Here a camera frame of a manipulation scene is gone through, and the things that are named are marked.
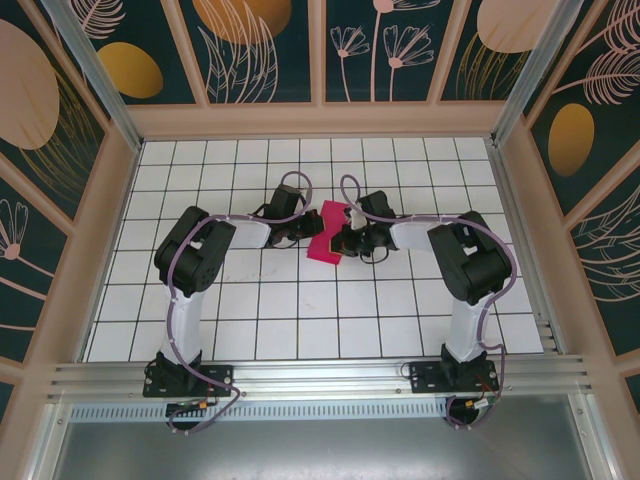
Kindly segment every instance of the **pink block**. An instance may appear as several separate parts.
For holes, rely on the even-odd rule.
[[[342,229],[342,225],[347,223],[344,209],[346,203],[325,200],[322,205],[320,215],[324,219],[324,232],[311,239],[311,245],[307,250],[307,258],[319,260],[321,262],[338,265],[342,260],[342,255],[331,251],[331,239]]]

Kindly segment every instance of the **yellow circle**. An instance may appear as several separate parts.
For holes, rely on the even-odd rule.
[[[56,72],[29,35],[1,19],[0,65],[0,137],[18,148],[40,148],[58,124]]]
[[[589,110],[577,103],[562,107],[549,132],[549,161],[563,177],[569,177],[584,165],[595,134]]]
[[[483,0],[478,37],[499,53],[527,52],[536,46],[557,0]]]
[[[120,93],[133,98],[149,98],[162,90],[160,67],[141,48],[114,42],[102,47],[98,56]]]
[[[258,18],[264,20],[272,37],[280,34],[291,18],[291,0],[193,0],[200,19],[218,37],[236,44],[259,43],[258,35],[250,33],[256,27],[252,26],[245,3],[256,25]]]

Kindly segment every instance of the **flower illustration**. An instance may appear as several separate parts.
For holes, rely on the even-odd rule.
[[[15,209],[12,211],[11,205],[6,199],[3,198],[0,200],[0,259],[9,261],[18,260],[40,273],[53,277],[51,272],[34,265],[20,255],[21,244],[27,229],[28,219],[29,209],[25,205],[16,202]],[[46,295],[12,282],[7,278],[0,277],[0,283],[40,300],[47,298]]]
[[[422,29],[407,27],[398,37],[398,26],[384,29],[384,48],[391,67],[389,101],[393,101],[393,79],[396,69],[413,67],[433,61],[433,50],[428,50],[431,39],[427,34],[429,27]]]
[[[347,96],[347,102],[351,101],[351,97],[349,96],[347,76],[344,71],[344,59],[367,53],[369,51],[369,44],[364,43],[365,40],[366,37],[364,33],[362,33],[362,27],[347,27],[344,29],[344,33],[340,27],[331,29],[331,41],[333,42],[333,46],[336,47],[336,51],[340,57],[340,66],[342,67],[342,84],[344,85],[344,93]]]
[[[440,0],[373,0],[373,6],[379,13],[391,13],[394,10],[421,10],[435,7]]]

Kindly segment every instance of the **vented metal strip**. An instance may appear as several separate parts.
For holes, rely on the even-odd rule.
[[[220,418],[220,421],[275,420],[349,420],[372,418],[443,417],[446,399],[372,400],[333,402],[241,402]],[[150,423],[166,422],[167,404],[117,403],[77,404],[70,423]],[[221,406],[190,412],[176,421],[207,420]]]

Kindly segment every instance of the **dark green wallpaper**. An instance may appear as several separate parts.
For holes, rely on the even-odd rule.
[[[616,355],[640,348],[640,168],[572,231]]]
[[[247,10],[240,0],[180,0],[209,101],[310,102],[307,1],[246,5]]]
[[[535,91],[531,95],[531,98],[527,102],[527,105],[524,107],[525,116],[529,115],[529,112],[531,111],[536,101],[538,100],[538,97],[540,96],[540,92],[542,92],[542,89],[545,87],[545,84],[547,83],[547,80],[551,76],[551,73],[556,69],[558,62],[564,55],[564,52],[567,50],[569,43],[571,43],[573,36],[576,34],[576,31],[578,30],[578,28],[580,28],[580,24],[584,20],[585,15],[589,12],[589,9],[591,8],[592,5],[593,5],[593,0],[584,0],[584,2],[582,3],[582,7],[580,7],[580,12],[576,17],[576,20],[573,22],[571,29],[569,30],[569,33],[564,38],[564,41],[562,42],[562,44],[560,45],[560,48],[556,52],[555,57],[553,57],[553,61],[549,65],[549,68],[547,68],[545,74],[540,79],[540,82],[538,82],[538,86],[536,87]]]
[[[640,140],[639,9],[607,4],[531,128],[565,214]]]
[[[74,0],[71,7],[127,105],[194,103],[160,0]]]
[[[383,4],[328,0],[327,102],[370,102],[372,83],[376,101],[426,100],[452,2]]]
[[[506,100],[554,6],[473,0],[441,100]]]
[[[632,375],[626,378],[627,387],[633,398],[633,403],[636,405],[638,415],[640,415],[640,374]]]
[[[67,237],[0,179],[0,356],[22,362]]]
[[[4,412],[7,411],[7,406],[9,405],[9,399],[11,398],[12,392],[13,385],[10,383],[0,382],[0,423],[2,423],[2,419],[4,418]]]
[[[15,0],[0,35],[0,153],[74,218],[104,131]]]

